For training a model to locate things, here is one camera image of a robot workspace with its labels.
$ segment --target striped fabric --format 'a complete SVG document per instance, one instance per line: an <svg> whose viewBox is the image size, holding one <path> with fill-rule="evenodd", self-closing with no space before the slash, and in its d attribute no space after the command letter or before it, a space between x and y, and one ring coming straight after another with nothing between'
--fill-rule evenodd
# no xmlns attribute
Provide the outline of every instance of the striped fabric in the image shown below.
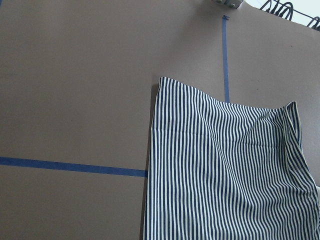
<svg viewBox="0 0 320 240"><path fill-rule="evenodd" d="M160 78L145 240L319 240L318 201L296 102L226 103Z"/></svg>

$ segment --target tape strip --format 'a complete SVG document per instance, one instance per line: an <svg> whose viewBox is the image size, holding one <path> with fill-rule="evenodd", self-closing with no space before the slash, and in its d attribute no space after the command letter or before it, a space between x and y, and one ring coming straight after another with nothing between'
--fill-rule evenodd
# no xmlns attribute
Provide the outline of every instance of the tape strip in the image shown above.
<svg viewBox="0 0 320 240"><path fill-rule="evenodd" d="M95 174L112 174L112 175L134 176L134 177L144 177L144 178L148 177L148 171L145 171L145 170L66 163L66 162L57 162L57 161L31 160L31 159L11 158L11 157L0 157L0 165L28 167L28 168L37 168L37 169L64 170L64 171L95 173Z"/></svg>
<svg viewBox="0 0 320 240"><path fill-rule="evenodd" d="M223 55L223 77L224 77L224 101L229 103L229 76L228 76L228 52L227 52L227 20L228 16L222 17L222 55Z"/></svg>

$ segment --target stripe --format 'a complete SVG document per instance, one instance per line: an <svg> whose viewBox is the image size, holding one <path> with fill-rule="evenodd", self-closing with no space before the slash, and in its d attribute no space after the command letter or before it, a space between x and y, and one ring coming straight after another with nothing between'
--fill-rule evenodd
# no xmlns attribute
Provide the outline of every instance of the stripe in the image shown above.
<svg viewBox="0 0 320 240"><path fill-rule="evenodd" d="M111 174L111 175L123 175L134 177L148 177L148 171L109 167L109 166L96 166L76 163L66 163L57 161L42 161L22 158L0 157L0 165L27 167L36 169L52 169L52 170L64 170L73 172L95 173L95 174Z"/></svg>
<svg viewBox="0 0 320 240"><path fill-rule="evenodd" d="M295 102L222 102L161 77L151 128L145 240L319 240Z"/></svg>
<svg viewBox="0 0 320 240"><path fill-rule="evenodd" d="M227 51L227 20L230 17L222 17L222 57L223 57L223 78L224 78L224 101L230 102L229 98L229 73L228 73L228 51Z"/></svg>

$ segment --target fabric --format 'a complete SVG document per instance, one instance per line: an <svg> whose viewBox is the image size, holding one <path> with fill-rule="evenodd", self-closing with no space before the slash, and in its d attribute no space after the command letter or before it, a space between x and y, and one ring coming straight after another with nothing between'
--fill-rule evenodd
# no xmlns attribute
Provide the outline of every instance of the fabric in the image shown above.
<svg viewBox="0 0 320 240"><path fill-rule="evenodd" d="M319 240L296 102L222 102L161 77L151 126L145 240Z"/></svg>

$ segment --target blue tape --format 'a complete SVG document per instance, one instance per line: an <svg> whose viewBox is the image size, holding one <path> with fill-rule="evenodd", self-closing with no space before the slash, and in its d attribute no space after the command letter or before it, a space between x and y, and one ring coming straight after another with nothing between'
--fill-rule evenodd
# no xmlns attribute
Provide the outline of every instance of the blue tape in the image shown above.
<svg viewBox="0 0 320 240"><path fill-rule="evenodd" d="M228 16L222 17L222 55L223 55L223 77L224 77L224 101L229 103L229 76L228 76L228 52L227 52L227 20Z"/></svg>
<svg viewBox="0 0 320 240"><path fill-rule="evenodd" d="M57 161L41 161L41 160L11 158L11 157L0 157L0 165L28 167L28 168L36 168L36 169L65 170L65 171L95 173L95 174L112 174L112 175L134 176L134 177L144 177L144 178L148 177L148 171L145 171L145 170L66 163L66 162L57 162Z"/></svg>

